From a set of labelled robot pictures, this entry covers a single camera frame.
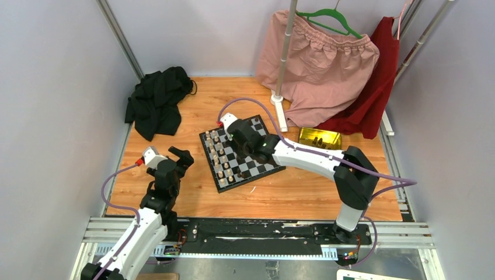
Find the gold metal tin tray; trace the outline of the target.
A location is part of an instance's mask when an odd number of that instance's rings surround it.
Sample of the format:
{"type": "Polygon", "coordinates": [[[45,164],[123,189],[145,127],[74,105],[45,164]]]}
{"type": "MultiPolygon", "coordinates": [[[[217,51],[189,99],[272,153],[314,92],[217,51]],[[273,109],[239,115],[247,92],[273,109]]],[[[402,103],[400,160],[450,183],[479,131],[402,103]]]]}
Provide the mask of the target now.
{"type": "Polygon", "coordinates": [[[340,150],[342,147],[341,133],[316,128],[300,128],[298,142],[329,150],[340,150]]]}

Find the green clothes hanger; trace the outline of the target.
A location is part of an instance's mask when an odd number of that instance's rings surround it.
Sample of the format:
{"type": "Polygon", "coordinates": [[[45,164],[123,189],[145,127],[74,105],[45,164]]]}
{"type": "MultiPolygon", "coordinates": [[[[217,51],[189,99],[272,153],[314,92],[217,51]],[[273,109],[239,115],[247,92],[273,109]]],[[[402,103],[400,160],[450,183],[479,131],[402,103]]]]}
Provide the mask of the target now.
{"type": "Polygon", "coordinates": [[[338,11],[339,4],[340,1],[336,1],[333,8],[324,8],[316,12],[296,12],[296,14],[309,23],[336,34],[352,36],[357,39],[363,38],[359,32],[349,25],[346,17],[338,11]]]}

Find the silver rack pole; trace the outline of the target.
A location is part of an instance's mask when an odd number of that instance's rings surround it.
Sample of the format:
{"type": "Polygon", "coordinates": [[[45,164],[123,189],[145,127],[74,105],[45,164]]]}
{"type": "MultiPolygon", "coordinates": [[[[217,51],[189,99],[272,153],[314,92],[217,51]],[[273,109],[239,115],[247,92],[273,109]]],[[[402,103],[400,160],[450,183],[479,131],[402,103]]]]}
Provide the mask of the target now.
{"type": "Polygon", "coordinates": [[[281,89],[283,85],[283,80],[284,80],[284,74],[285,74],[285,67],[286,67],[286,62],[288,58],[288,49],[290,46],[290,40],[291,40],[291,35],[292,35],[292,30],[294,26],[294,17],[295,13],[297,10],[297,0],[292,0],[289,8],[289,13],[288,13],[288,20],[287,20],[287,25],[285,28],[284,32],[284,41],[283,41],[283,47],[281,50],[281,59],[280,59],[280,69],[279,69],[279,74],[278,74],[278,81],[277,81],[277,86],[275,89],[275,94],[273,94],[273,100],[275,102],[282,102],[283,97],[281,95],[281,89]]]}

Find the white rack stand base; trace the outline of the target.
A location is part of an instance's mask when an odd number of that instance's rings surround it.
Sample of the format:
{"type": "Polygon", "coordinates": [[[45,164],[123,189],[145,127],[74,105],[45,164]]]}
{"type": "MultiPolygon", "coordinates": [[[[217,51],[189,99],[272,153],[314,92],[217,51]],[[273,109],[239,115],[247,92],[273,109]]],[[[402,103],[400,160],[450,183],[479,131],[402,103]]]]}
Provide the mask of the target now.
{"type": "Polygon", "coordinates": [[[287,120],[285,119],[283,109],[284,98],[277,94],[274,90],[271,91],[270,103],[274,106],[276,111],[277,121],[281,132],[288,132],[287,120]]]}

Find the black white chessboard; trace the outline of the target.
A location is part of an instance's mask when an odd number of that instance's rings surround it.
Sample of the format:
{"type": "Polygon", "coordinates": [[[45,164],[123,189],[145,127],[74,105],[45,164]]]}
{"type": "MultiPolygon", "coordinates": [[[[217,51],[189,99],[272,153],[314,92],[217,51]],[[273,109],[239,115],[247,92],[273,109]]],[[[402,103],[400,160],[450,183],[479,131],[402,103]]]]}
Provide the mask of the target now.
{"type": "Polygon", "coordinates": [[[263,177],[270,176],[274,173],[285,170],[285,166],[272,165],[272,164],[259,164],[251,157],[247,156],[245,158],[239,158],[239,156],[233,151],[230,147],[228,138],[226,136],[225,131],[222,128],[215,128],[209,131],[205,131],[199,134],[200,142],[203,146],[205,156],[208,162],[208,165],[211,169],[211,174],[214,180],[214,184],[219,193],[225,192],[227,190],[231,190],[233,188],[239,187],[241,185],[250,183],[252,181],[256,181],[262,179],[263,177]],[[215,148],[215,141],[210,137],[210,131],[214,130],[216,132],[216,136],[219,138],[219,143],[222,143],[223,149],[218,151],[215,148]],[[215,152],[210,152],[210,145],[214,145],[215,152]],[[222,163],[221,158],[223,156],[227,157],[227,162],[222,163]],[[220,164],[220,168],[215,170],[214,162],[218,160],[220,164]],[[228,181],[228,175],[226,171],[231,169],[232,174],[230,176],[233,177],[233,182],[228,181]],[[242,173],[246,173],[246,178],[237,177],[238,169],[242,171],[242,173]],[[219,183],[218,172],[223,171],[224,173],[224,183],[219,183]]]}

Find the black cloth garment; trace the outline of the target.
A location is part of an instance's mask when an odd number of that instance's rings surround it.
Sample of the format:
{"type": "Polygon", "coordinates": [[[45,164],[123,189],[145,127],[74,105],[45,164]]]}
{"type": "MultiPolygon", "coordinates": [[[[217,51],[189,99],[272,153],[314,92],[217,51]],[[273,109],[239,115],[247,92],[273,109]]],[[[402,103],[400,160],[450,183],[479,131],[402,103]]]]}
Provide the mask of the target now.
{"type": "Polygon", "coordinates": [[[147,141],[155,135],[174,136],[182,117],[178,104],[187,95],[197,93],[197,84],[183,67],[146,74],[127,99],[124,122],[147,141]]]}

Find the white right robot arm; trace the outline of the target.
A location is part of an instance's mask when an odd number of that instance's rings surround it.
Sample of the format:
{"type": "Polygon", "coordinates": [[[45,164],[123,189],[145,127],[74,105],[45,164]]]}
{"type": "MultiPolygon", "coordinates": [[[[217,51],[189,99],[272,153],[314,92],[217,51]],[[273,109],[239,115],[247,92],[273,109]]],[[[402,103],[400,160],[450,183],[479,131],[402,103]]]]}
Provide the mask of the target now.
{"type": "Polygon", "coordinates": [[[363,152],[327,150],[301,145],[276,134],[261,135],[246,120],[226,114],[220,123],[234,152],[260,164],[290,166],[319,174],[334,181],[341,200],[339,214],[329,236],[342,244],[357,237],[357,224],[368,208],[378,183],[376,172],[363,152]]]}

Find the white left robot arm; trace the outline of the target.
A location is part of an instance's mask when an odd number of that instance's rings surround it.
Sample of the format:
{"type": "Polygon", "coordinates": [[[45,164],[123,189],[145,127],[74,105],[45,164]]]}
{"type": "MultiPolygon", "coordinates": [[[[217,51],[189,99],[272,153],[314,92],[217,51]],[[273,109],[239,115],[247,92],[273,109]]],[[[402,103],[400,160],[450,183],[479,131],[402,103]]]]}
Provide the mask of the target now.
{"type": "Polygon", "coordinates": [[[185,234],[179,229],[173,207],[180,193],[180,181],[194,159],[188,150],[171,146],[168,151],[178,159],[161,155],[149,146],[134,164],[105,179],[104,185],[120,173],[142,165],[153,178],[139,208],[130,208],[134,219],[129,227],[97,263],[87,263],[82,268],[81,279],[135,279],[162,240],[183,244],[185,234]]]}

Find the pink cloth garment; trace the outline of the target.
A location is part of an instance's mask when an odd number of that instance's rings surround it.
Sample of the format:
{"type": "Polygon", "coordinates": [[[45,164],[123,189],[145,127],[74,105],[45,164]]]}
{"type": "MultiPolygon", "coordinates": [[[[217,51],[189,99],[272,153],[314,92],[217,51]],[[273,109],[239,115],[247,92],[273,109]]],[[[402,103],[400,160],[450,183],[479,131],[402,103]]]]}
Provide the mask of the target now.
{"type": "Polygon", "coordinates": [[[294,25],[281,95],[290,127],[316,127],[357,100],[379,60],[368,35],[322,31],[300,16],[294,25]]]}

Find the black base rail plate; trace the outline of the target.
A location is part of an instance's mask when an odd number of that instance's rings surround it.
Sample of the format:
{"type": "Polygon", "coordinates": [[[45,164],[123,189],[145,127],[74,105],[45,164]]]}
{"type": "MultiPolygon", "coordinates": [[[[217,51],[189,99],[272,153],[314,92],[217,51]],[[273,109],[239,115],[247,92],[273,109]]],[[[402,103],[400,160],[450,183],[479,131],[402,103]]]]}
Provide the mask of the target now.
{"type": "Polygon", "coordinates": [[[178,227],[186,234],[184,253],[239,255],[317,255],[323,245],[357,249],[374,238],[364,223],[351,234],[333,231],[332,220],[188,218],[178,227]]]}

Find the red cloth garment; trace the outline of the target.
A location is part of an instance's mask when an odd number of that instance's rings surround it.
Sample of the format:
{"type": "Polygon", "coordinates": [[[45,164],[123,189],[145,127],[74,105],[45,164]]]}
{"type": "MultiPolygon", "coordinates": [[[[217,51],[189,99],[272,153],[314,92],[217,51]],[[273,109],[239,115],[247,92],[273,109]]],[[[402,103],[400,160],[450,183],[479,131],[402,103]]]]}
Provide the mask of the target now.
{"type": "Polygon", "coordinates": [[[377,136],[398,66],[400,41],[392,35],[394,21],[393,17],[383,17],[371,35],[371,41],[378,47],[380,56],[357,100],[344,111],[319,124],[317,129],[346,135],[361,133],[366,139],[377,136]]]}

